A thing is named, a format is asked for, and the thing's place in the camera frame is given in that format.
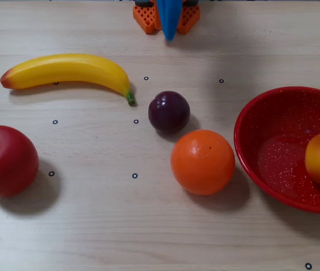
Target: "wooden table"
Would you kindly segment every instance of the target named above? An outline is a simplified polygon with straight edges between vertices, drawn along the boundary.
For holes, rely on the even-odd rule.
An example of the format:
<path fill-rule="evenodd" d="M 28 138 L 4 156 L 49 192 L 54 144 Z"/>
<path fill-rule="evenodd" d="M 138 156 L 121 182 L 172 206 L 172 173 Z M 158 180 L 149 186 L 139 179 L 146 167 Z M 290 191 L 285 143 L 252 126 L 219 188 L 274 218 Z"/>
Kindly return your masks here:
<path fill-rule="evenodd" d="M 257 94 L 320 88 L 320 2 L 202 3 L 199 23 L 170 45 L 143 33 L 132 5 L 0 2 L 0 77 L 41 55 L 98 54 L 123 66 L 138 101 L 87 84 L 0 85 L 0 124 L 24 132 L 41 158 L 34 184 L 0 200 L 0 270 L 320 270 L 320 215 L 264 195 L 239 164 L 210 198 L 185 193 L 169 165 L 191 129 L 233 144 L 236 117 Z M 192 112 L 166 138 L 147 119 L 163 90 L 183 94 Z"/>

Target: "plum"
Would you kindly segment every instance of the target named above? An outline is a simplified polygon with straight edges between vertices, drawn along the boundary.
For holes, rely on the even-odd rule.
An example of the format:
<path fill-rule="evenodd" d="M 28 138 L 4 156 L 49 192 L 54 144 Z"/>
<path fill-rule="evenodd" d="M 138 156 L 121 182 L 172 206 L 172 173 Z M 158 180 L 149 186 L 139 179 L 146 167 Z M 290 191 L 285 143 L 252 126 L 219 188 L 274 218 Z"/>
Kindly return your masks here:
<path fill-rule="evenodd" d="M 148 107 L 148 119 L 158 132 L 175 133 L 190 119 L 189 103 L 174 91 L 158 93 Z"/>

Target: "red bowl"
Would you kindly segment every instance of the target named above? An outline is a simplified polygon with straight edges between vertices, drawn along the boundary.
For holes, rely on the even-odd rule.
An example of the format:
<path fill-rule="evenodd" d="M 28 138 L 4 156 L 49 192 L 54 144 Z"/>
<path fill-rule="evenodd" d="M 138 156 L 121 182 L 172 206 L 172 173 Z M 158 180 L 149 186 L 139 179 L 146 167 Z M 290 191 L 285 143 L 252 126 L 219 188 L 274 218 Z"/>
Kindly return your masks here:
<path fill-rule="evenodd" d="M 319 89 L 273 89 L 241 111 L 235 151 L 250 178 L 270 196 L 320 213 L 320 186 L 311 181 L 304 162 L 308 142 L 319 133 Z"/>

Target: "banana stem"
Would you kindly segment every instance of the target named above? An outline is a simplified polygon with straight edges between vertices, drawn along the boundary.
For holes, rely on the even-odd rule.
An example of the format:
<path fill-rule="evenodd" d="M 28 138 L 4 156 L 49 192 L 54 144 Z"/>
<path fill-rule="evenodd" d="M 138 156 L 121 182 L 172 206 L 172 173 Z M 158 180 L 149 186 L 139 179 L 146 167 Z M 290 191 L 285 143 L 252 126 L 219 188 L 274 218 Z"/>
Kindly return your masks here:
<path fill-rule="evenodd" d="M 129 105 L 134 105 L 136 103 L 135 97 L 133 96 L 131 90 L 129 90 L 127 92 L 127 96 L 126 96 L 127 102 Z"/>

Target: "yellow banana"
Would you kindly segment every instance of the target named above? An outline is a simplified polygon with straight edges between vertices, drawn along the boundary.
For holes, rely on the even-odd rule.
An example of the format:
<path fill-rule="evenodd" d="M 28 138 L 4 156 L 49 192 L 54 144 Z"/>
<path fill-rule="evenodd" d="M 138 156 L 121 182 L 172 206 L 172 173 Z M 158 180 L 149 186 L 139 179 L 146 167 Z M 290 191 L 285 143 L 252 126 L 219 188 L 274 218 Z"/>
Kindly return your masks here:
<path fill-rule="evenodd" d="M 31 59 L 9 69 L 0 79 L 8 89 L 26 89 L 53 82 L 91 82 L 135 99 L 126 72 L 115 62 L 96 55 L 60 54 Z"/>

